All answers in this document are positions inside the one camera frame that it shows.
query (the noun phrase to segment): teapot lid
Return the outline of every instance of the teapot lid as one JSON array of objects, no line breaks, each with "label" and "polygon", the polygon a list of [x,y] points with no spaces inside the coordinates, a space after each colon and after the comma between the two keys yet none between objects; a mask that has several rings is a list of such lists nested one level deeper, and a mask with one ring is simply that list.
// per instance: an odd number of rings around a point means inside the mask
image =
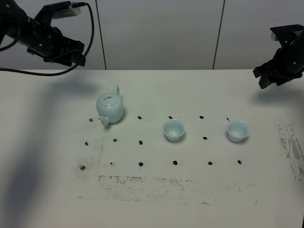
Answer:
[{"label": "teapot lid", "polygon": [[113,106],[114,104],[117,103],[117,95],[115,93],[106,93],[106,94],[102,94],[99,98],[99,103],[102,106]]}]

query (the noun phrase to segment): black cable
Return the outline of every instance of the black cable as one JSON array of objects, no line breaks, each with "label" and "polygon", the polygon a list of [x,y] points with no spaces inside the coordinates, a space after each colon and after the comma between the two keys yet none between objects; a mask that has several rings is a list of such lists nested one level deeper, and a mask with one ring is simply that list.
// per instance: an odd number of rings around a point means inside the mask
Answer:
[{"label": "black cable", "polygon": [[21,27],[20,27],[20,24],[18,23],[17,19],[15,17],[14,17],[14,19],[16,20],[16,22],[18,24],[18,33],[17,33],[17,36],[16,36],[16,38],[14,39],[14,41],[12,43],[10,43],[9,45],[7,45],[5,47],[0,48],[0,51],[5,51],[5,50],[11,48],[15,44],[17,44],[17,42],[19,41],[19,38],[20,38],[20,35],[21,35]]},{"label": "black cable", "polygon": [[[73,8],[77,8],[77,7],[80,7],[80,6],[87,6],[89,8],[90,15],[91,15],[91,22],[92,22],[91,40],[90,40],[89,46],[87,47],[87,50],[85,51],[85,54],[83,55],[83,58],[85,58],[87,56],[87,54],[89,53],[90,49],[91,49],[91,46],[92,46],[92,43],[93,43],[93,39],[94,39],[94,32],[95,32],[95,28],[94,28],[94,16],[93,16],[92,8],[91,8],[91,6],[88,3],[79,2],[79,3],[74,3],[72,5]],[[62,71],[62,72],[59,72],[59,73],[53,73],[53,74],[35,73],[35,72],[29,72],[29,71],[24,71],[24,70],[8,69],[8,68],[0,68],[0,71],[9,71],[9,72],[14,72],[14,73],[21,73],[21,74],[26,74],[26,75],[36,75],[36,76],[59,76],[59,75],[66,74],[66,73],[74,70],[77,66],[78,66],[78,64],[75,64],[74,66],[72,66],[68,70],[65,70],[65,71]]]}]

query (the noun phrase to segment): table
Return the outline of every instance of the table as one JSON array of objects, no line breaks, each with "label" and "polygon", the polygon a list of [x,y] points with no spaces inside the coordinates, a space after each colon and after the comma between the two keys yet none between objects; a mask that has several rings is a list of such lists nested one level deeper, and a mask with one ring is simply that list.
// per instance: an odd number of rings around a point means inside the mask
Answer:
[{"label": "table", "polygon": [[[261,90],[252,70],[0,76],[0,227],[302,225],[303,79]],[[95,103],[116,83],[125,112],[105,129]],[[180,142],[162,133],[169,116]],[[250,137],[229,141],[229,120]]]}]

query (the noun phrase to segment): teapot handle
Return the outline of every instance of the teapot handle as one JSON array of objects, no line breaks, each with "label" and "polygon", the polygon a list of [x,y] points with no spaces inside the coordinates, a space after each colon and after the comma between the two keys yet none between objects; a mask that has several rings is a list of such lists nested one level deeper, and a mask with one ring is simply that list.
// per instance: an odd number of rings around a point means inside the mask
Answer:
[{"label": "teapot handle", "polygon": [[118,86],[118,84],[114,85],[114,87],[113,87],[113,93],[119,95],[119,86]]}]

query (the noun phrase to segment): white teapot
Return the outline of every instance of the white teapot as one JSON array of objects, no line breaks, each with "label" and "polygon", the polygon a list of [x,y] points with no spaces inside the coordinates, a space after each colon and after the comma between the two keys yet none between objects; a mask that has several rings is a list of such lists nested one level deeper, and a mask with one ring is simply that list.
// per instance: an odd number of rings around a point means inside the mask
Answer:
[{"label": "white teapot", "polygon": [[103,126],[113,124],[120,120],[124,113],[123,100],[119,96],[119,86],[113,87],[112,93],[102,94],[96,102],[96,109],[101,117]]}]

